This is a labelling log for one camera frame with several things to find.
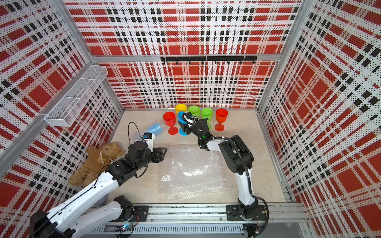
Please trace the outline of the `green circuit board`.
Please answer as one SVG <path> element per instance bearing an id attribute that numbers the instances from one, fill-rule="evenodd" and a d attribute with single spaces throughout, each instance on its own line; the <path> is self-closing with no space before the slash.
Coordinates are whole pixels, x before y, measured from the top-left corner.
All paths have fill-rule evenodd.
<path id="1" fill-rule="evenodd" d="M 114 228 L 114 231 L 116 235 L 129 235 L 132 233 L 134 229 L 134 224 L 132 223 L 127 223 L 123 225 L 116 225 Z"/>

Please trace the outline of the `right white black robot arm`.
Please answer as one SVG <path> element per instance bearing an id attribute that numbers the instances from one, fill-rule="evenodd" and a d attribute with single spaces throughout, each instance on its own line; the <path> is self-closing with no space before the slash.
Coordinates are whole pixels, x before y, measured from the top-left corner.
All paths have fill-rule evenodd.
<path id="1" fill-rule="evenodd" d="M 207 120 L 199 120 L 190 112 L 179 113 L 181 126 L 187 135 L 197 136 L 200 149 L 221 152 L 229 170 L 235 175 L 238 185 L 238 211 L 244 220 L 269 220 L 266 201 L 254 195 L 252 188 L 252 167 L 254 157 L 238 135 L 232 137 L 214 136 L 209 131 Z"/>

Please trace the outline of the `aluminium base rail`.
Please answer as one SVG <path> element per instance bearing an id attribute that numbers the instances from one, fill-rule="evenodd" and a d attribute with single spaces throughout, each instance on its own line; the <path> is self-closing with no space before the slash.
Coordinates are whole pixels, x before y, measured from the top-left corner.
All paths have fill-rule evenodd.
<path id="1" fill-rule="evenodd" d="M 134 237 L 135 235 L 196 235 L 237 234 L 245 237 L 255 229 L 266 229 L 265 237 L 312 238 L 309 218 L 300 203 L 269 203 L 269 214 L 259 212 L 254 218 L 244 219 L 233 203 L 196 204 L 138 204 L 142 216 L 133 230 L 130 223 L 112 221 L 86 232 L 88 236 Z"/>

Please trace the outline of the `green glass bundle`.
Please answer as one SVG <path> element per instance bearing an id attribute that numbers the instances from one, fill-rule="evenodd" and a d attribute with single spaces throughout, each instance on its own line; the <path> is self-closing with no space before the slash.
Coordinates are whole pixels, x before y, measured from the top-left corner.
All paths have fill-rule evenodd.
<path id="1" fill-rule="evenodd" d="M 201 113 L 201 119 L 206 121 L 209 130 L 211 130 L 213 110 L 211 108 L 203 108 L 200 113 Z"/>

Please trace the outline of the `brown teddy bear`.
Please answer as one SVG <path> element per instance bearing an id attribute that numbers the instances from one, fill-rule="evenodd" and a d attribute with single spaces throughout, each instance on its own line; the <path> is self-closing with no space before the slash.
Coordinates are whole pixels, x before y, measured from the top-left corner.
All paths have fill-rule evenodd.
<path id="1" fill-rule="evenodd" d="M 71 186 L 85 188 L 95 181 L 107 166 L 125 155 L 125 151 L 116 142 L 105 144 L 100 148 L 89 146 L 86 152 L 88 157 L 84 164 L 68 180 Z"/>

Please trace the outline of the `yellow plastic wine glass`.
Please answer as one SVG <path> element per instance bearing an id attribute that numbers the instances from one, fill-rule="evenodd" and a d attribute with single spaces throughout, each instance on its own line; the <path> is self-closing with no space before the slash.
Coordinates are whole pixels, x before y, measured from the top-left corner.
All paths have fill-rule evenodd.
<path id="1" fill-rule="evenodd" d="M 186 112 L 187 110 L 188 110 L 188 107 L 185 104 L 177 104 L 175 106 L 176 114 L 178 114 L 179 112 Z"/>

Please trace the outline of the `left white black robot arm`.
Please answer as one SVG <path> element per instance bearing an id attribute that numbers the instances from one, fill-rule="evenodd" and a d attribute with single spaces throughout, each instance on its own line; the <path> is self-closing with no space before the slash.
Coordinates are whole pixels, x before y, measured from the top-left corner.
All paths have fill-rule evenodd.
<path id="1" fill-rule="evenodd" d="M 168 149 L 155 148 L 153 141 L 136 141 L 128 148 L 124 158 L 106 166 L 101 174 L 72 198 L 50 209 L 37 211 L 30 218 L 31 238 L 80 238 L 91 230 L 117 219 L 130 219 L 133 205 L 124 196 L 90 213 L 86 210 L 108 193 L 148 168 L 150 163 L 164 160 Z"/>

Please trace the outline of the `red plastic wine glass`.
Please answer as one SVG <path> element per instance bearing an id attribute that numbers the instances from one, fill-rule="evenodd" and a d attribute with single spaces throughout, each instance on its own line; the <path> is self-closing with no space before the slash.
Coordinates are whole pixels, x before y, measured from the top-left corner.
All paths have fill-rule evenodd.
<path id="1" fill-rule="evenodd" d="M 225 126 L 223 125 L 224 122 L 226 122 L 228 117 L 228 111 L 226 109 L 217 109 L 216 110 L 216 120 L 217 124 L 215 125 L 216 131 L 224 131 Z"/>

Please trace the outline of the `light blue glass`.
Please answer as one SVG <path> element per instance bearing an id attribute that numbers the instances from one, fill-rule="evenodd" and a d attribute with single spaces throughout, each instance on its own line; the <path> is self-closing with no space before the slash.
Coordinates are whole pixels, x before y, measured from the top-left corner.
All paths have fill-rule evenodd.
<path id="1" fill-rule="evenodd" d="M 180 135 L 187 136 L 187 133 L 183 129 L 183 125 L 187 125 L 187 122 L 183 120 L 183 114 L 186 114 L 186 112 L 178 112 L 178 122 L 180 125 Z"/>

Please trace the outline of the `black wall hook rail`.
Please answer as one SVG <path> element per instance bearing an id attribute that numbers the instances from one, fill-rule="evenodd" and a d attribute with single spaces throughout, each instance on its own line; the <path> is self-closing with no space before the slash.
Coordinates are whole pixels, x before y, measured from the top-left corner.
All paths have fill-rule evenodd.
<path id="1" fill-rule="evenodd" d="M 162 62 L 197 62 L 197 61 L 256 61 L 258 56 L 182 56 L 182 57 L 161 57 Z"/>

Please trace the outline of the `red glass bundle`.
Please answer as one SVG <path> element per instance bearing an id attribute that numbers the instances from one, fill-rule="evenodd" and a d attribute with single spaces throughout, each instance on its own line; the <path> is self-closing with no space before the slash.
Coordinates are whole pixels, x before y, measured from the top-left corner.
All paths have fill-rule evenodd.
<path id="1" fill-rule="evenodd" d="M 169 127 L 168 133 L 170 135 L 176 135 L 178 133 L 178 128 L 175 127 L 176 124 L 176 114 L 173 112 L 166 112 L 163 115 L 164 123 Z"/>

